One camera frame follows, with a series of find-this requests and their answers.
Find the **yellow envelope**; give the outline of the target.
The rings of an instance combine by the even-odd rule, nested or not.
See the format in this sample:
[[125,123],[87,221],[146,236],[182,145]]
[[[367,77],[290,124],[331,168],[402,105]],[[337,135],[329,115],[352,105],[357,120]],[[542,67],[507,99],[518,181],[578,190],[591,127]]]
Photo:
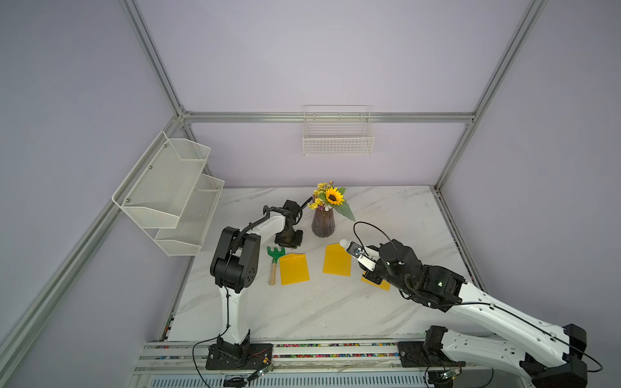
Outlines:
[[386,281],[381,281],[379,284],[374,283],[373,281],[370,281],[368,279],[366,279],[364,276],[361,277],[361,281],[370,285],[370,286],[374,286],[377,287],[379,289],[382,289],[384,291],[389,291],[391,289],[391,285],[386,282]]
[[304,254],[284,255],[280,260],[281,284],[289,286],[310,281],[307,257]]
[[323,273],[335,276],[351,276],[352,258],[339,244],[326,247]]

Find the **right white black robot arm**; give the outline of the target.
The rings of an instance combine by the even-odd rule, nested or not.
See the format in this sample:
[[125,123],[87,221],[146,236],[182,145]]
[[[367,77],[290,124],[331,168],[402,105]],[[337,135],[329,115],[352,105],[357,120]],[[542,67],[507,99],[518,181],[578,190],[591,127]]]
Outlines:
[[386,282],[405,300],[469,319],[493,333],[483,338],[431,326],[414,351],[399,345],[404,367],[476,364],[512,373],[534,387],[587,386],[587,335],[579,326],[546,323],[510,307],[448,268],[423,264],[412,248],[395,239],[378,247],[342,245],[368,281]]

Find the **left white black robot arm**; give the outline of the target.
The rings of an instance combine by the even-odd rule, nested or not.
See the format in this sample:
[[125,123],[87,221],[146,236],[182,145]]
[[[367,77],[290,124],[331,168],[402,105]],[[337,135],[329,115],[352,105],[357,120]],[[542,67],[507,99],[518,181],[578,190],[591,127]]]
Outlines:
[[293,200],[281,207],[265,205],[258,220],[243,229],[228,226],[221,232],[210,265],[223,304],[223,332],[215,345],[218,355],[237,360],[249,357],[247,290],[256,279],[262,242],[273,239],[281,248],[300,247],[303,232],[296,226],[302,213],[303,207]]

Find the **brown ribbed vase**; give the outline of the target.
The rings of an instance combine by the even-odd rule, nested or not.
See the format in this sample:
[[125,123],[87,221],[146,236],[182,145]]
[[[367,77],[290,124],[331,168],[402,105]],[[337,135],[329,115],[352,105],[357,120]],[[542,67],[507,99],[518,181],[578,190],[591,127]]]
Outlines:
[[333,235],[336,229],[333,209],[315,210],[311,225],[312,232],[319,238],[327,238]]

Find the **sunflower bouquet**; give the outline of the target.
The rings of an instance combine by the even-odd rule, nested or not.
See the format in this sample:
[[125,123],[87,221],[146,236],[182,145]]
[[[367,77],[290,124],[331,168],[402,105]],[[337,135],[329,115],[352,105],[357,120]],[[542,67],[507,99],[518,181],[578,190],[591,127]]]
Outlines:
[[310,210],[329,212],[334,210],[350,221],[356,221],[349,202],[344,198],[346,189],[337,188],[332,181],[319,183],[313,191],[306,207]]

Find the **white two-tier mesh shelf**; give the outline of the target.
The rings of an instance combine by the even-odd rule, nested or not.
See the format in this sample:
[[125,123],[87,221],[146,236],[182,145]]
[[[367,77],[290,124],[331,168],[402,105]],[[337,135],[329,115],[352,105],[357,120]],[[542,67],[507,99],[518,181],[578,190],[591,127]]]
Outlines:
[[210,147],[158,134],[112,202],[169,257],[203,247],[225,186],[207,173]]

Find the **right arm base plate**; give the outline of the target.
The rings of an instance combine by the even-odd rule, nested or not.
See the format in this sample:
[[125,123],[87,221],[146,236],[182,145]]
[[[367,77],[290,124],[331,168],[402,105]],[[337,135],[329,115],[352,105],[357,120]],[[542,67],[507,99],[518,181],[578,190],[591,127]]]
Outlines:
[[423,341],[397,343],[399,359],[403,368],[464,367],[462,361],[453,361],[442,350],[427,350]]

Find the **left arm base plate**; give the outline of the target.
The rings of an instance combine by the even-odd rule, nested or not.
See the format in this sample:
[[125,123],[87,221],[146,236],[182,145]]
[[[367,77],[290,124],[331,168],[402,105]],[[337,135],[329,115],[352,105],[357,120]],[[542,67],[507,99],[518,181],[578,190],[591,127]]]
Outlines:
[[246,344],[241,347],[226,347],[213,344],[205,362],[207,370],[258,370],[273,358],[273,344]]

